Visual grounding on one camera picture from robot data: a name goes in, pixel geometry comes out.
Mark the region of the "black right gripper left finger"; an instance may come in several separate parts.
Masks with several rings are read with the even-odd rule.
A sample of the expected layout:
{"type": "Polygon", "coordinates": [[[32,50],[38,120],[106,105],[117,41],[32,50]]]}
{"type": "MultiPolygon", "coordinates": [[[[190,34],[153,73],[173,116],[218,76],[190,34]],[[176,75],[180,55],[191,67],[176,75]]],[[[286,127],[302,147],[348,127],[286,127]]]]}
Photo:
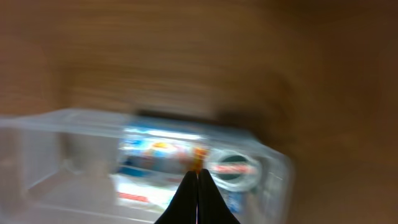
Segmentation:
{"type": "Polygon", "coordinates": [[[196,224],[198,204],[198,178],[188,171],[174,197],[154,224],[196,224]]]}

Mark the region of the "blue Kool Fever box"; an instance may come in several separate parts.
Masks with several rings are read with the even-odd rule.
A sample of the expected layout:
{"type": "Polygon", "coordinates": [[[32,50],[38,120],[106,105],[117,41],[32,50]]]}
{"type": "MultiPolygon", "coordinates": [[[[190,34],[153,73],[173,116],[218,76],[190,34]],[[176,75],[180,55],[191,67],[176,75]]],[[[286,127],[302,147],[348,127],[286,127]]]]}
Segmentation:
{"type": "MultiPolygon", "coordinates": [[[[222,126],[202,126],[193,130],[137,127],[130,131],[131,134],[120,143],[115,174],[165,179],[184,176],[188,171],[198,173],[204,169],[209,154],[217,150],[238,151],[257,160],[247,147],[251,140],[249,133],[238,129],[222,126]]],[[[233,213],[240,213],[244,194],[250,190],[231,192],[218,188],[227,207],[233,213]]]]}

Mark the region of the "white Panadol box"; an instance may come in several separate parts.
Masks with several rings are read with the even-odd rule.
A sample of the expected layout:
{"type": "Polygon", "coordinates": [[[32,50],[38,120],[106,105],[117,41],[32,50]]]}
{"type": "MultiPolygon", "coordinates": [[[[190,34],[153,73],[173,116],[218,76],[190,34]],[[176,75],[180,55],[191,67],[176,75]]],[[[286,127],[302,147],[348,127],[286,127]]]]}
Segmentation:
{"type": "Polygon", "coordinates": [[[113,174],[111,179],[116,192],[116,205],[163,213],[170,205],[183,176],[158,179],[113,174]]]}

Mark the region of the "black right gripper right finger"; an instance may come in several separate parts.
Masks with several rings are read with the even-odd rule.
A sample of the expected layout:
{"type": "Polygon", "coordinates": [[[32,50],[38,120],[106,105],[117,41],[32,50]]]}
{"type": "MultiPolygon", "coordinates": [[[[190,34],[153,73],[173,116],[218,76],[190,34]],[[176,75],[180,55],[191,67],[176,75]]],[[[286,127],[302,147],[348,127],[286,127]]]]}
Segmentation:
{"type": "Polygon", "coordinates": [[[199,224],[240,224],[226,206],[207,169],[202,169],[198,175],[197,219],[199,224]]]}

